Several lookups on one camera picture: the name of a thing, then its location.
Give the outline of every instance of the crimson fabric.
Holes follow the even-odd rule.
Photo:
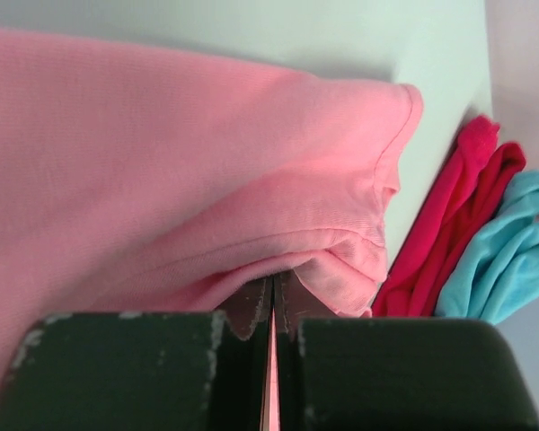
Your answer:
[[[433,314],[465,246],[492,217],[513,175],[525,167],[515,143],[493,154],[498,132],[499,125],[485,116],[463,128],[374,300],[374,316]]]
[[[370,312],[421,111],[410,85],[0,30],[0,375],[47,313],[210,310],[286,269]]]

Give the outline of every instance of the red cloth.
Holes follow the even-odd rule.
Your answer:
[[[430,316],[467,243],[525,167],[518,144],[497,145],[499,125],[471,121],[439,174],[373,304],[374,316]]]

